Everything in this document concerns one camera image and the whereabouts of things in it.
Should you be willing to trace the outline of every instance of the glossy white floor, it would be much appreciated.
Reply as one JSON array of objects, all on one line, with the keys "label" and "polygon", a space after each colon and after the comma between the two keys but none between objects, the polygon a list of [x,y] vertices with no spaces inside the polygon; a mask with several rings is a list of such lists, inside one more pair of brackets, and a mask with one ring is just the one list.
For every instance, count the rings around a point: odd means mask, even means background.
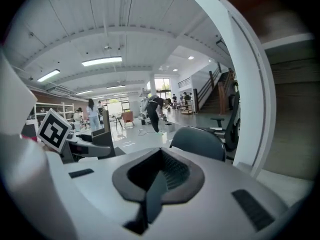
[{"label": "glossy white floor", "polygon": [[[210,120],[214,116],[212,114],[185,115],[174,110],[169,113],[166,112],[166,114],[169,122],[175,123],[176,130],[183,126],[218,126],[215,121]],[[229,115],[224,116],[224,118],[225,121],[222,122],[222,126],[225,128],[229,122]],[[136,118],[134,124],[135,126],[131,126],[128,123],[126,128],[121,128],[119,124],[116,127],[115,122],[110,123],[114,147],[119,147],[126,154],[146,148],[168,148],[176,133],[175,131],[166,132],[165,122],[161,119],[159,120],[159,129],[164,131],[163,135],[157,135],[151,124],[142,125],[141,121]],[[313,185],[312,181],[288,177],[267,170],[262,170],[257,180],[277,193],[288,206],[304,198]]]}]

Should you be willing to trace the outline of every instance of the trash can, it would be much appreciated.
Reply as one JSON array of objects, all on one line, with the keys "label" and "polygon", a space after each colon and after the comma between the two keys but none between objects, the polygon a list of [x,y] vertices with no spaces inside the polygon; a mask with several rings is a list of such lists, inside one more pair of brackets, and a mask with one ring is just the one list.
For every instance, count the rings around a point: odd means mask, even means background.
[{"label": "trash can", "polygon": [[175,125],[173,123],[166,123],[164,125],[164,130],[167,132],[167,133],[171,133],[171,132],[174,132],[175,131]]}]

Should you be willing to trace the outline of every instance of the black office chair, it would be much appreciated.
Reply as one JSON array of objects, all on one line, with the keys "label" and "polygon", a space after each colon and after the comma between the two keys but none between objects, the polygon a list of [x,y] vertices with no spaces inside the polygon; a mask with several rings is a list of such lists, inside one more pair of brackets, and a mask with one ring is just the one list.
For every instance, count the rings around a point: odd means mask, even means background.
[{"label": "black office chair", "polygon": [[219,137],[191,126],[184,126],[175,133],[171,147],[223,162],[226,160],[226,149]]},{"label": "black office chair", "polygon": [[204,129],[208,132],[215,133],[219,138],[221,138],[222,142],[224,143],[225,149],[227,151],[233,151],[238,146],[241,121],[239,118],[237,122],[235,122],[235,119],[238,114],[239,102],[240,102],[240,94],[237,91],[233,100],[232,114],[226,129],[222,128],[221,121],[225,120],[222,117],[211,118],[211,120],[217,121],[219,129],[213,129],[213,128]]}]

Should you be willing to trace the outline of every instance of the ceiling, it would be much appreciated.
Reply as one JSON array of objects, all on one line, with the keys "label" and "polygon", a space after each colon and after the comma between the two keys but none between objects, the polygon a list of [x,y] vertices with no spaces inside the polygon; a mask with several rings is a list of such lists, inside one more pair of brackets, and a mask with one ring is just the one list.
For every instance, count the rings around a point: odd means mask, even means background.
[{"label": "ceiling", "polygon": [[[85,98],[116,84],[140,90],[150,73],[176,75],[198,60],[229,66],[230,56],[216,45],[220,38],[194,0],[27,0],[12,21],[4,52],[28,86],[51,91],[59,85],[71,95],[94,90]],[[122,62],[81,63],[113,56]],[[60,73],[48,81],[36,81],[55,69]]]}]

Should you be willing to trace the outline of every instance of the fluorescent light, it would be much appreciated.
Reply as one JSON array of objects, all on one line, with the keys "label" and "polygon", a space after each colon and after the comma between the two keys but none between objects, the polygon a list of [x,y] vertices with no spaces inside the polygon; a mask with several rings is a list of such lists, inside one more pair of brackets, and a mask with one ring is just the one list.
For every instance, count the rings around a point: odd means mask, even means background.
[{"label": "fluorescent light", "polygon": [[59,73],[60,73],[60,70],[55,69],[54,71],[50,72],[49,74],[46,74],[45,76],[39,78],[37,81],[43,82],[44,80],[47,80],[48,78],[53,77],[54,75],[59,74]]},{"label": "fluorescent light", "polygon": [[119,87],[126,87],[126,86],[125,85],[118,85],[118,86],[107,87],[107,89],[119,88]]},{"label": "fluorescent light", "polygon": [[87,67],[91,65],[111,63],[111,62],[122,62],[122,57],[120,56],[120,57],[97,58],[97,59],[84,61],[82,62],[82,65]]},{"label": "fluorescent light", "polygon": [[93,90],[86,90],[86,91],[78,92],[75,95],[86,94],[86,93],[90,93],[90,92],[93,92]]}]

